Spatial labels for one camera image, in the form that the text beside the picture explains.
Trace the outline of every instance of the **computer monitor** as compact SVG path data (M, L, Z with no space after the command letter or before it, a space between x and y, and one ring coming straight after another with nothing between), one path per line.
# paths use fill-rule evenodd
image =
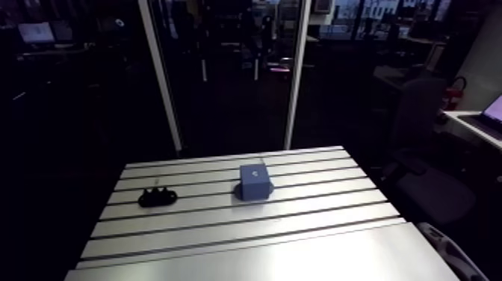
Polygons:
M484 117L502 124L502 95L492 102L483 112Z
M48 22L21 23L17 25L22 40L27 44L53 43L54 34Z

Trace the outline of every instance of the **wall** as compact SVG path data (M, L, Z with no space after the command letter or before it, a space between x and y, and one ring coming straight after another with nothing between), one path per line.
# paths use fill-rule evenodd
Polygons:
M458 75L468 87L459 110L483 110L502 93L502 4L488 15Z

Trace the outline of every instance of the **glass door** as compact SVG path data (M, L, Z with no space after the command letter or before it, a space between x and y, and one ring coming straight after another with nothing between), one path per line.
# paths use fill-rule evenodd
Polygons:
M178 128L171 132L186 156L284 148L301 4L140 0L144 25L155 29L149 44Z
M443 67L459 57L449 3L312 0L291 148L343 145L359 162L378 159L404 83L455 75Z

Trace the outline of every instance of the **laptop screen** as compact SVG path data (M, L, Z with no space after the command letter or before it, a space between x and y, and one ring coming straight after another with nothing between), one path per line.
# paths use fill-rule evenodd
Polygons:
M502 95L483 111L483 115L502 123Z

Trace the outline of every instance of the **black object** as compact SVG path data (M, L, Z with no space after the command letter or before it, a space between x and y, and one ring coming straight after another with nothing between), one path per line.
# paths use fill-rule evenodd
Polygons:
M162 188L161 191L158 188L153 188L150 192L145 188L143 194L137 199L137 203L143 208L149 208L172 205L177 199L178 194L174 191L168 191L167 188Z
M403 86L391 134L391 163L384 168L383 184L405 195L433 223L445 225L459 220L474 207L474 193L458 179L436 168L429 159L434 119L447 83L421 78Z

